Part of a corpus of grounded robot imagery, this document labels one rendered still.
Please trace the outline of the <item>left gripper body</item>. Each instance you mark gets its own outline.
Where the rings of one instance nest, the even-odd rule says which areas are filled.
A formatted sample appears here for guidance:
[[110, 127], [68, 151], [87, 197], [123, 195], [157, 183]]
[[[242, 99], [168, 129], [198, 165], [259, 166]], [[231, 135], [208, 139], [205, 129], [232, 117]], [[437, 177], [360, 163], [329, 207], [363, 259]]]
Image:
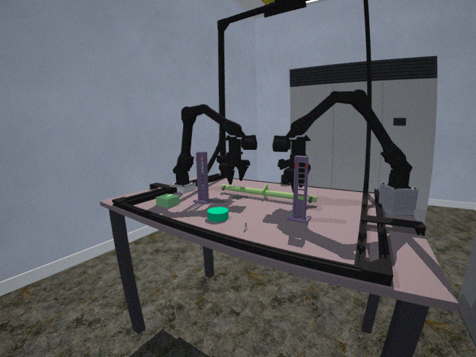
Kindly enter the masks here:
[[[291, 177], [294, 177], [294, 156], [306, 156], [305, 155], [305, 152], [292, 152], [291, 153], [291, 158], [292, 158], [292, 161], [293, 161], [293, 167], [292, 168], [286, 168], [284, 171], [283, 171], [283, 175], [284, 176], [291, 176]], [[305, 167], [305, 163], [301, 163], [299, 162], [299, 167]], [[308, 171], [311, 170], [311, 165], [309, 164], [309, 167], [308, 167]], [[304, 172], [305, 171], [305, 168], [302, 169], [302, 168], [299, 168], [299, 172]]]

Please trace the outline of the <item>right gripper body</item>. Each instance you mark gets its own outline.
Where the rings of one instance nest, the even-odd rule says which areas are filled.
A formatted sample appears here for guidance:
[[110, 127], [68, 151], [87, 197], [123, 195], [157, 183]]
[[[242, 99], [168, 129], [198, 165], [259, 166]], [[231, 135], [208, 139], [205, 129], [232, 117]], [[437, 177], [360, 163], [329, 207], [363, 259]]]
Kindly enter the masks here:
[[[241, 155], [243, 152], [241, 150], [229, 150], [227, 154], [229, 155], [229, 163], [222, 163], [219, 165], [219, 170], [232, 171], [236, 166], [245, 167], [250, 166], [249, 160], [242, 160]], [[242, 162], [242, 163], [240, 163]], [[246, 163], [244, 163], [246, 162]]]

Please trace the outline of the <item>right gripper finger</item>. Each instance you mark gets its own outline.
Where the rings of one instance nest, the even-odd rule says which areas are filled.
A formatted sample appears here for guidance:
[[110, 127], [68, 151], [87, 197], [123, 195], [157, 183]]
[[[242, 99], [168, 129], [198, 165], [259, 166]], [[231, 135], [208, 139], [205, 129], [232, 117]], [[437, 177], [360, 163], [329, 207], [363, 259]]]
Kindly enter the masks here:
[[234, 176], [235, 170], [232, 170], [232, 171], [221, 170], [221, 171], [226, 175], [227, 180], [228, 180], [229, 184], [231, 185], [232, 181], [233, 181], [233, 176]]
[[239, 180], [242, 181], [242, 180], [243, 180], [243, 177], [244, 177], [244, 175], [245, 175], [245, 172], [247, 171], [248, 166], [245, 166], [245, 167], [236, 166], [236, 168], [237, 168], [238, 171], [239, 171]]

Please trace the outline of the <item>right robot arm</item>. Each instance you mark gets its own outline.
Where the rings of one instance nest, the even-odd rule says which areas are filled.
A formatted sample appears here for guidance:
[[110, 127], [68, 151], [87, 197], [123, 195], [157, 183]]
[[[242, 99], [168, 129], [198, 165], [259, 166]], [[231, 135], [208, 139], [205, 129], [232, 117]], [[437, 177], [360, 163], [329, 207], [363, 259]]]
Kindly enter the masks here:
[[[186, 185], [190, 183], [188, 172], [194, 164], [194, 156], [191, 156], [193, 124], [196, 121], [196, 117], [203, 114], [202, 112], [219, 123], [229, 135], [235, 135], [235, 137], [228, 135], [224, 139], [225, 141], [229, 141], [229, 150], [241, 150], [241, 147], [244, 150], [257, 149], [256, 135], [244, 137], [245, 134], [242, 134], [244, 132], [238, 123], [230, 121], [219, 113], [214, 112], [209, 106], [201, 104], [199, 106], [184, 107], [181, 110], [181, 119], [183, 122], [181, 153], [178, 157], [177, 165], [173, 169], [173, 173], [176, 174], [176, 185]], [[237, 137], [241, 137], [242, 139], [237, 139]]]

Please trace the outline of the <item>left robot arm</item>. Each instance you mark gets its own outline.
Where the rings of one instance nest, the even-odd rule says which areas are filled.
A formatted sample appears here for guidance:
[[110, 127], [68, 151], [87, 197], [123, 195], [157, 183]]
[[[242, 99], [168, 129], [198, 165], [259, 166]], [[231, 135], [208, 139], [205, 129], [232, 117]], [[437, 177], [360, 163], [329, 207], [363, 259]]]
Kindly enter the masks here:
[[[349, 101], [344, 102], [338, 100]], [[392, 142], [381, 122], [373, 112], [371, 103], [364, 90], [355, 90], [354, 92], [331, 92], [327, 98], [319, 103], [319, 105], [317, 105], [317, 107], [315, 107], [307, 115], [294, 121], [291, 124], [291, 129], [286, 136], [274, 135], [274, 140], [272, 143], [273, 151], [287, 152], [291, 148], [291, 152], [305, 152], [306, 141], [310, 141], [307, 135], [304, 137], [297, 137], [297, 140], [289, 138], [294, 138], [297, 135], [303, 135], [312, 125], [313, 121], [318, 119], [335, 103], [351, 104], [369, 124], [376, 138], [382, 145], [383, 152], [381, 152], [381, 155], [384, 157], [384, 161], [390, 164], [391, 169], [393, 169], [390, 170], [389, 182], [387, 185], [396, 189], [411, 188], [409, 186], [409, 175], [412, 170], [412, 166], [407, 162], [405, 154]]]

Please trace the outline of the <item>green block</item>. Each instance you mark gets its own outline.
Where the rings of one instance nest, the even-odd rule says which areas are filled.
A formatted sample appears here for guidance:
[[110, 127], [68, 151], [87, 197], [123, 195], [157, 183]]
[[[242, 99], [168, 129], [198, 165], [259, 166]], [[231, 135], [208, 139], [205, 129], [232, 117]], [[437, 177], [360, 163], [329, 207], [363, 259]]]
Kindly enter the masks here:
[[178, 204], [180, 204], [178, 195], [167, 193], [165, 195], [156, 197], [156, 205], [160, 207], [170, 208]]

